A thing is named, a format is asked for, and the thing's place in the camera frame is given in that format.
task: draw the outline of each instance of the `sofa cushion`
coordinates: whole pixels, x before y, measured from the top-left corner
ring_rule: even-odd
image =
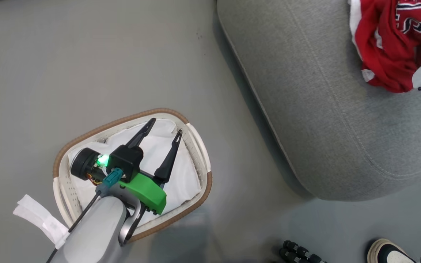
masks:
[[[421,176],[421,92],[366,84],[346,0],[220,0],[219,18],[294,173],[328,200]]]

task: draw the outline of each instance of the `red jersey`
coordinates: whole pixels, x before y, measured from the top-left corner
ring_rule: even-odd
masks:
[[[350,28],[365,80],[391,92],[411,90],[421,65],[421,0],[351,0],[351,5]]]

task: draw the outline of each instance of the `laundry basket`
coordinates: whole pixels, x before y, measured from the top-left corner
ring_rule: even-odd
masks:
[[[53,192],[61,216],[68,226],[71,226],[82,213],[76,188],[71,181],[68,153],[88,142],[104,142],[109,136],[134,125],[145,123],[150,118],[171,120],[176,123],[177,128],[183,130],[182,142],[186,145],[197,171],[201,191],[178,208],[139,226],[130,241],[144,238],[171,225],[198,208],[206,200],[212,186],[211,162],[199,133],[180,113],[168,108],[157,108],[112,121],[75,138],[61,149],[53,166]]]

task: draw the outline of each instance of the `white cloth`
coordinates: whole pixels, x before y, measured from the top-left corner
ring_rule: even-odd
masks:
[[[361,58],[361,54],[358,51],[358,47],[355,42],[355,32],[358,28],[358,24],[361,20],[361,3],[360,0],[347,0],[348,4],[350,5],[350,21],[349,21],[349,27],[350,32],[352,33],[352,42],[354,43],[357,53]]]
[[[69,163],[71,164],[77,153],[83,148],[91,148],[101,154],[108,155],[119,145],[127,143],[143,126],[141,123],[132,128],[122,130],[110,136],[105,143],[89,142],[76,148],[68,153]],[[144,158],[140,164],[141,170],[154,174],[155,170],[162,164],[171,148],[172,140],[177,134],[177,126],[174,122],[166,119],[157,119],[149,135],[145,137],[140,147],[144,150]],[[71,176],[74,183],[77,197],[79,198],[82,208],[95,196],[95,186],[90,181],[83,181],[75,176]],[[191,200],[195,195],[200,193],[201,185],[194,168],[193,161],[189,152],[181,141],[178,148],[177,157],[173,166],[170,181],[165,184],[164,191],[167,193],[167,205],[162,214],[168,213],[178,208],[184,202]],[[159,217],[152,213],[145,213],[139,226],[150,222]]]
[[[67,227],[59,222],[41,204],[25,195],[13,211],[13,214],[33,223],[53,242],[58,243],[67,234]]]

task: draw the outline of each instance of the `white sneaker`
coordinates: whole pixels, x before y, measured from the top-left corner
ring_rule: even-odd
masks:
[[[368,263],[416,263],[402,248],[387,239],[376,240],[369,248]]]

